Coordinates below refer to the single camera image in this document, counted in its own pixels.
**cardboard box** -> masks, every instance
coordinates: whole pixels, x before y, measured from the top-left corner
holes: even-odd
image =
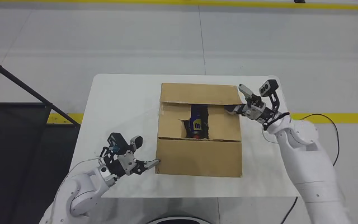
[[[224,109],[241,104],[237,86],[163,83],[160,102],[157,174],[241,177],[239,116]],[[192,104],[208,106],[209,139],[186,137]]]

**spray can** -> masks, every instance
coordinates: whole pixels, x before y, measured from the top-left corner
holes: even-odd
[[[202,138],[202,123],[200,105],[191,106],[190,132],[192,138]]]

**table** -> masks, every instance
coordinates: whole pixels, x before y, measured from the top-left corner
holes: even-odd
[[[135,153],[140,160],[152,160],[156,154],[159,96],[161,83],[204,83],[218,85],[245,84],[256,94],[269,78],[257,76],[191,76],[148,74],[98,74],[93,79],[86,110],[79,132],[71,167],[80,161],[98,157],[107,146],[111,132],[120,132],[129,141],[133,136],[144,138]],[[279,88],[280,111],[286,103]],[[241,117],[242,178],[160,175],[154,169],[142,175],[123,176],[103,197],[294,197],[299,196],[287,176],[277,144],[262,136],[261,125]],[[275,139],[265,133],[269,140]],[[84,162],[70,176],[97,166],[97,161]]]

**wire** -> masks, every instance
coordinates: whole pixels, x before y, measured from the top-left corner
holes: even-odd
[[[286,216],[284,217],[284,219],[282,220],[281,224],[284,224],[284,222],[286,221],[287,217],[289,216],[289,214],[291,213],[292,209],[295,207],[296,202],[297,202],[298,197],[295,198],[295,201],[293,203],[293,205],[291,206],[290,210],[288,211],[288,213],[286,214]]]
[[[333,163],[333,166],[335,166],[335,164],[336,164],[336,162],[337,162],[337,160],[338,160],[338,157],[340,156],[340,137],[339,137],[339,135],[338,135],[337,126],[336,126],[336,124],[333,122],[333,120],[332,120],[331,118],[329,118],[328,116],[325,116],[324,114],[310,114],[310,115],[308,115],[308,116],[305,116],[305,117],[302,118],[301,120],[306,119],[306,118],[309,118],[310,116],[315,116],[315,115],[323,116],[323,117],[327,118],[327,119],[333,124],[333,126],[335,127],[336,136],[337,136],[337,148],[338,148],[338,149],[337,149],[337,156],[336,156],[336,159],[335,159],[335,161],[334,161],[334,163]]]
[[[59,186],[59,188],[58,188],[58,190],[57,190],[57,192],[56,192],[56,195],[55,195],[55,198],[54,198],[54,202],[52,203],[50,220],[49,220],[49,222],[48,222],[49,224],[52,223],[52,217],[53,217],[54,210],[55,210],[55,203],[56,203],[57,194],[58,194],[58,192],[60,191],[60,188],[61,188],[61,186],[63,185],[63,183],[66,181],[68,175],[69,175],[69,174],[76,168],[76,166],[78,166],[79,164],[81,164],[81,163],[83,163],[83,162],[92,161],[92,160],[99,160],[99,159],[104,158],[104,157],[106,157],[106,156],[97,157],[97,158],[90,158],[90,159],[88,159],[88,160],[83,160],[83,161],[77,163],[74,167],[72,167],[72,169],[69,170],[69,172],[67,173],[67,175],[66,175],[65,178],[63,179],[62,183],[60,184],[60,186]]]
[[[271,142],[270,140],[268,140],[268,139],[265,137],[265,135],[264,135],[264,133],[263,133],[263,127],[262,127],[262,136],[263,136],[263,138],[264,138],[266,141]]]
[[[335,159],[335,161],[334,161],[334,163],[333,163],[333,166],[335,166],[335,164],[336,164],[336,162],[337,162],[337,160],[338,160],[338,157],[340,156],[340,137],[339,137],[339,135],[338,135],[337,126],[336,126],[336,124],[333,122],[333,120],[332,120],[331,118],[329,118],[328,116],[325,116],[324,114],[310,114],[310,115],[308,115],[308,116],[305,116],[304,118],[301,118],[300,120],[309,118],[310,116],[323,116],[323,117],[327,118],[327,119],[333,124],[333,126],[335,127],[336,135],[337,135],[337,156],[336,156],[336,159]],[[295,198],[295,201],[294,201],[293,205],[291,206],[290,210],[287,212],[287,214],[286,214],[286,216],[284,217],[284,219],[282,220],[281,224],[283,224],[283,223],[286,221],[286,219],[287,219],[287,217],[289,216],[289,214],[291,213],[292,209],[295,207],[296,202],[297,202],[297,199],[298,199],[298,197]]]

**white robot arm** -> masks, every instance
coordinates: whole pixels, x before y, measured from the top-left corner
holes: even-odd
[[[98,158],[98,167],[67,180],[65,178],[54,202],[41,219],[41,224],[87,223],[87,212],[97,205],[102,195],[115,185],[120,177],[142,174],[160,162],[134,158],[134,152],[143,144],[141,136],[132,138],[128,145],[120,133],[111,133],[108,142],[110,146],[103,148]]]
[[[351,223],[340,198],[336,172],[318,141],[316,127],[306,120],[292,120],[289,113],[280,113],[277,88],[276,80],[268,80],[259,89],[261,96],[270,97],[269,109],[260,96],[239,85],[247,104],[227,106],[227,110],[258,121],[275,135],[287,174],[305,201],[312,224]]]

